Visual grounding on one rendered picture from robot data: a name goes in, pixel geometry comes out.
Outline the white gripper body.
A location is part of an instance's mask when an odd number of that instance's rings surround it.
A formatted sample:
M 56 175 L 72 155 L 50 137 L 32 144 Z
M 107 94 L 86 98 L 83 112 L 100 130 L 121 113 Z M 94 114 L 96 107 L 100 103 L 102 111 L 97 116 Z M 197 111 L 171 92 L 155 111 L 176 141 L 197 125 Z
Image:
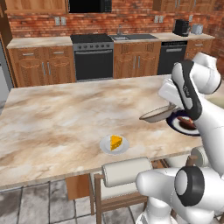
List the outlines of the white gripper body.
M 183 109 L 184 106 L 179 96 L 179 92 L 171 79 L 165 79 L 162 87 L 158 90 L 158 95 L 166 99 L 169 103 Z

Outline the grey bowl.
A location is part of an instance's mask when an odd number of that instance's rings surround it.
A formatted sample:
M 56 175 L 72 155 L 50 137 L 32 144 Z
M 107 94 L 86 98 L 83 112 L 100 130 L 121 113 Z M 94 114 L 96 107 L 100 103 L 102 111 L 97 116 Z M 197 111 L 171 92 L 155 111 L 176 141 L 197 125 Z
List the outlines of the grey bowl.
M 140 116 L 139 119 L 146 121 L 148 123 L 160 122 L 160 121 L 166 119 L 167 117 L 169 117 L 175 108 L 176 108 L 175 105 L 169 104 L 167 106 L 163 106 L 161 108 L 152 110 L 152 111 Z

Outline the blue rimmed plate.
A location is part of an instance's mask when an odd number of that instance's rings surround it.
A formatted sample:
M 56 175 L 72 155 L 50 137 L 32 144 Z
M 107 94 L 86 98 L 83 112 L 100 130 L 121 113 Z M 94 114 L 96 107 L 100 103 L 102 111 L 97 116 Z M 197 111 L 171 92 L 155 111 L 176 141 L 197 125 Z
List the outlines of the blue rimmed plate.
M 200 136 L 199 131 L 196 128 L 186 124 L 185 122 L 180 121 L 179 116 L 183 119 L 189 119 L 187 113 L 183 109 L 180 109 L 172 112 L 171 115 L 166 118 L 167 124 L 172 129 L 176 130 L 181 134 L 187 136 L 199 137 Z

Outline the brown cooked food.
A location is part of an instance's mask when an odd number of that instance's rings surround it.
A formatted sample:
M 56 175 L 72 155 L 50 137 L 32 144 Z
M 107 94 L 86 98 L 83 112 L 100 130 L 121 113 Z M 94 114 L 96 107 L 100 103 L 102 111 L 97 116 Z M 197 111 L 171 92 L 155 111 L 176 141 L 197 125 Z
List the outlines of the brown cooked food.
M 194 125 L 191 119 L 185 119 L 182 116 L 178 116 L 178 120 L 180 122 L 180 126 L 187 130 L 195 130 L 196 126 Z

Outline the grey appetizer plate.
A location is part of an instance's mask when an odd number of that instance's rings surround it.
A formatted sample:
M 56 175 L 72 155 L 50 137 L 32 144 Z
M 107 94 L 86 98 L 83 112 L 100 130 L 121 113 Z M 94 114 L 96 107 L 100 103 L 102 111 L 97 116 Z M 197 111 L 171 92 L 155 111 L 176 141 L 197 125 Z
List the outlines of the grey appetizer plate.
M 100 141 L 100 148 L 103 152 L 105 152 L 106 154 L 110 154 L 110 155 L 120 155 L 123 154 L 125 151 L 128 150 L 128 148 L 130 147 L 130 144 L 128 142 L 128 140 L 123 137 L 122 138 L 122 144 L 117 147 L 114 150 L 110 149 L 110 136 L 105 136 L 101 141 Z

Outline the black dishwasher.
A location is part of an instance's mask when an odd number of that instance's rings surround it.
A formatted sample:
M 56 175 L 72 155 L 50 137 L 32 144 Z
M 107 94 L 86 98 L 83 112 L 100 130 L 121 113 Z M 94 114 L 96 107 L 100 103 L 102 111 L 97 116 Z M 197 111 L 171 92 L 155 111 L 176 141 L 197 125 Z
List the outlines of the black dishwasher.
M 165 41 L 161 43 L 157 74 L 171 74 L 176 62 L 184 59 L 187 41 Z

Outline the wooden base cupboards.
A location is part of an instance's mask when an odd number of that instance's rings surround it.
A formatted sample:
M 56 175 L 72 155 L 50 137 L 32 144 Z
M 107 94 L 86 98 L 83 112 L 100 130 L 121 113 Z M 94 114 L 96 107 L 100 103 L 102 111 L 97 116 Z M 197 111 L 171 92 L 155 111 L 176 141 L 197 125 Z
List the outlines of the wooden base cupboards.
M 188 40 L 187 48 L 185 50 L 185 58 L 187 60 L 192 60 L 198 52 L 209 54 L 212 42 L 211 39 Z
M 70 45 L 11 48 L 9 53 L 19 88 L 75 82 Z
M 156 75 L 160 41 L 114 44 L 114 78 Z

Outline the black coffee machine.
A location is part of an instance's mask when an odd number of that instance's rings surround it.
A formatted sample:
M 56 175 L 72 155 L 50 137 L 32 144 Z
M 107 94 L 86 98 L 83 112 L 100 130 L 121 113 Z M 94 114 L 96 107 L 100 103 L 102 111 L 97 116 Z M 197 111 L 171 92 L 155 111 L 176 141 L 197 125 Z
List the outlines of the black coffee machine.
M 173 33 L 181 37 L 187 37 L 189 35 L 190 25 L 188 20 L 176 19 L 174 22 Z

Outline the dark sink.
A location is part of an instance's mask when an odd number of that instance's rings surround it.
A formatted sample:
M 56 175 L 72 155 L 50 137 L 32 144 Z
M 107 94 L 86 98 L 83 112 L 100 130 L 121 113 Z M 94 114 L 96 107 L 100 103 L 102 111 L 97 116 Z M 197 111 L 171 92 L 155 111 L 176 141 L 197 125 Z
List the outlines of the dark sink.
M 124 35 L 109 35 L 113 40 L 139 40 L 139 39 L 157 39 L 150 34 L 124 34 Z

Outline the wooden chair white cushion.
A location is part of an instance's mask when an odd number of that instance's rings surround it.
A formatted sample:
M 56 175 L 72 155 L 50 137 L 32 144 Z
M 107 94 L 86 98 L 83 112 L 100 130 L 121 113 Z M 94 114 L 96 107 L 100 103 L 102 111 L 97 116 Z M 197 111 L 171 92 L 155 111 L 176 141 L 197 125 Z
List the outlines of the wooden chair white cushion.
M 147 157 L 138 157 L 104 164 L 100 171 L 88 175 L 91 214 L 96 214 L 96 224 L 102 224 L 102 214 L 118 208 L 144 203 L 148 198 L 136 187 L 139 172 L 151 170 Z
M 189 156 L 196 156 L 197 158 L 192 161 L 193 165 L 197 165 L 198 167 L 209 167 L 210 163 L 207 158 L 207 154 L 202 146 L 194 147 L 191 150 L 190 154 L 180 155 L 176 157 L 168 157 L 165 159 L 161 159 L 164 168 L 169 167 L 178 167 L 181 168 L 186 165 L 187 159 Z

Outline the silver toaster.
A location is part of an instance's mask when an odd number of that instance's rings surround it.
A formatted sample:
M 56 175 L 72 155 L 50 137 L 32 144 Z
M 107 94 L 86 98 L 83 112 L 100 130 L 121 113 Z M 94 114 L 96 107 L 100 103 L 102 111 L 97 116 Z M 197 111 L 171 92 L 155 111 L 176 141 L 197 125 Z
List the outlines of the silver toaster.
M 193 24 L 191 28 L 191 33 L 195 35 L 201 35 L 203 33 L 203 25 Z

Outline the yellow cheese wedge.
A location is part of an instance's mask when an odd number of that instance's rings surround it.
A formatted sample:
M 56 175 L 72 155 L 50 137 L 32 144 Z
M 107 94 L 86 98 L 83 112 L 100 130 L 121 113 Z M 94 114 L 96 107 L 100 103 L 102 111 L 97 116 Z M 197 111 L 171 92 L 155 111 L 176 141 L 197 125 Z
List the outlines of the yellow cheese wedge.
M 110 149 L 113 151 L 123 143 L 123 138 L 117 135 L 110 136 Z

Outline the black oven with hob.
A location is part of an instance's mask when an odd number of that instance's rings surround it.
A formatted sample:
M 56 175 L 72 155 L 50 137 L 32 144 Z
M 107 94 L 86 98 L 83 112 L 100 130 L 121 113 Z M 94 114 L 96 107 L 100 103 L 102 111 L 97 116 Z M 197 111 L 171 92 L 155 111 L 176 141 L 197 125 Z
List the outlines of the black oven with hob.
M 108 34 L 75 34 L 70 38 L 77 81 L 113 78 L 114 41 Z

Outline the black microwave oven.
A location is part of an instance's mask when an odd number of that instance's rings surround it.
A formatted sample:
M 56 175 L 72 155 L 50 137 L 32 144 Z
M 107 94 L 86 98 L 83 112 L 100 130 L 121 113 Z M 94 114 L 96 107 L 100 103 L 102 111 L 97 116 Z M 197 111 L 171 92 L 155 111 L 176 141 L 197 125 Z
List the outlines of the black microwave oven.
M 112 11 L 112 0 L 68 0 L 70 13 L 104 13 Z

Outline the grey fridge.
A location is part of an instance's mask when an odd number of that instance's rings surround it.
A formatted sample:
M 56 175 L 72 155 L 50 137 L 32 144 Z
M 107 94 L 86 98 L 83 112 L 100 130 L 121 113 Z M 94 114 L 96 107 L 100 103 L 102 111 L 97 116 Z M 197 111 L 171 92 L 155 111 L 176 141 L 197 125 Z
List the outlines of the grey fridge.
M 6 101 L 13 89 L 10 70 L 4 54 L 4 46 L 0 40 L 0 102 Z

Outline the wooden wall cupboards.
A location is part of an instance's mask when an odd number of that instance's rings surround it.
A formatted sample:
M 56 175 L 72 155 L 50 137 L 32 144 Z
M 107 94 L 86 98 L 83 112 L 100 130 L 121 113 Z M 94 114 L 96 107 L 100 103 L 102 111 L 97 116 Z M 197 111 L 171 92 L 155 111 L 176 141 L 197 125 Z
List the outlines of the wooden wall cupboards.
M 152 9 L 163 12 L 211 12 L 216 0 L 153 0 Z
M 6 13 L 67 13 L 67 0 L 5 0 Z

